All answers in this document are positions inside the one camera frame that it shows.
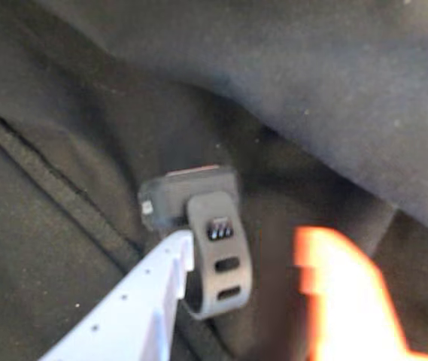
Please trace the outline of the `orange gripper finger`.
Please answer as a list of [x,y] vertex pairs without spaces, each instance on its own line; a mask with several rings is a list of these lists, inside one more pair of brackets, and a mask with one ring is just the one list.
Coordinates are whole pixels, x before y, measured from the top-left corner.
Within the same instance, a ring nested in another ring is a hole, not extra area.
[[408,346],[384,276],[349,238],[300,226],[293,243],[308,298],[309,360],[428,360]]

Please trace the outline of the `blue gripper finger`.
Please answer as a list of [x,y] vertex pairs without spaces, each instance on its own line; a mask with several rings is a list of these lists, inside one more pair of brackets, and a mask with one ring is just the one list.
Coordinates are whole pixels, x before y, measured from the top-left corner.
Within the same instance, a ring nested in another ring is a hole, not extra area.
[[164,238],[43,360],[168,360],[194,269],[193,234]]

